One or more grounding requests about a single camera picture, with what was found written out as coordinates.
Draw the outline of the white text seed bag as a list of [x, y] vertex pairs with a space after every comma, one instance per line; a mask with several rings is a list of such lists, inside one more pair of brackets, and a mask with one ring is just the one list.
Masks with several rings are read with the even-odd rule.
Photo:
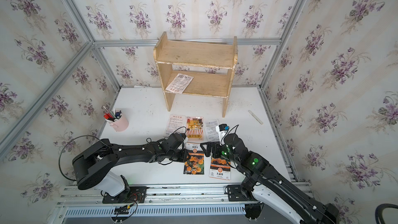
[[204, 122], [205, 136], [208, 142], [219, 142], [219, 134], [216, 130], [216, 127], [218, 126], [219, 126], [218, 119], [206, 120]]

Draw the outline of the white lower-shelf seed bag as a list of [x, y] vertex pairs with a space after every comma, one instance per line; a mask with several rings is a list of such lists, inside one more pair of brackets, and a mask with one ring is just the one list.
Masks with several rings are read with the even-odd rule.
[[178, 73], [165, 90], [170, 93], [182, 94], [193, 79], [193, 76]]

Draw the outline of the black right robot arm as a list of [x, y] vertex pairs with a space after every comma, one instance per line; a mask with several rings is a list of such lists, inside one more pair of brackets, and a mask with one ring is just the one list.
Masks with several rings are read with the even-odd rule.
[[245, 178], [240, 193], [246, 200], [257, 200], [283, 215], [293, 224], [338, 224], [340, 213], [332, 203], [323, 204], [310, 197], [282, 176], [260, 154], [249, 151], [237, 134], [227, 134], [222, 142], [202, 143], [207, 157], [221, 157], [235, 164]]

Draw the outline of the white barcode seed bag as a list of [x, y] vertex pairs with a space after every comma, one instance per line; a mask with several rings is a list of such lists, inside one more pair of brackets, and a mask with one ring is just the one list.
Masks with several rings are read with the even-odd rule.
[[185, 127], [187, 122], [187, 117], [183, 115], [176, 115], [176, 114], [171, 114], [167, 125], [166, 125], [166, 130], [164, 132], [164, 136], [170, 136], [172, 133], [185, 133]]

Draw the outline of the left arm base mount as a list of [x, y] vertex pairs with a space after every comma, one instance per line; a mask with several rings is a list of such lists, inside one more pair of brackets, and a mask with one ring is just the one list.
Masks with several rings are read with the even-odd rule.
[[105, 193], [103, 195], [103, 204], [115, 203], [144, 203], [147, 187], [145, 186], [129, 186], [126, 178], [123, 175], [111, 178], [106, 177]]

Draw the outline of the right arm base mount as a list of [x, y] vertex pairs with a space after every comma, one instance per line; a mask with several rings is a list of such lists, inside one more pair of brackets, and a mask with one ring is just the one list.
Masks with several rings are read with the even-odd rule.
[[260, 202], [262, 201], [257, 200], [253, 196], [253, 191], [252, 190], [245, 190], [241, 188], [241, 185], [227, 185], [224, 188], [224, 192], [228, 197], [229, 202]]

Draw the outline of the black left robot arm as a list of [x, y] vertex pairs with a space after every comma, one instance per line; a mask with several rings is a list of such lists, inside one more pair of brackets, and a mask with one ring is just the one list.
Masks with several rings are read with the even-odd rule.
[[151, 141], [144, 145], [112, 144], [101, 139], [72, 160], [79, 190], [100, 189], [115, 197], [127, 190], [124, 176], [116, 175], [111, 169], [130, 163], [159, 163], [164, 160], [183, 162], [188, 137], [185, 133], [172, 133], [165, 139]]

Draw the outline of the dark marigold seed bag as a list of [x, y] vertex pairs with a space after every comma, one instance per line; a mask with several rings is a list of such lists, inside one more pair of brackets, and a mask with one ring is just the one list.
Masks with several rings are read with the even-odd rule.
[[204, 175], [205, 154], [197, 143], [186, 143], [186, 149], [191, 150], [190, 159], [184, 163], [183, 173], [185, 175]]

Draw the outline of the orange marigold seed bag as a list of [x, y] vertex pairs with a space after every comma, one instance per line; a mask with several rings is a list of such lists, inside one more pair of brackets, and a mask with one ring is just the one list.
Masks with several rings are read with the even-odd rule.
[[231, 180], [231, 167], [226, 159], [211, 157], [209, 177]]

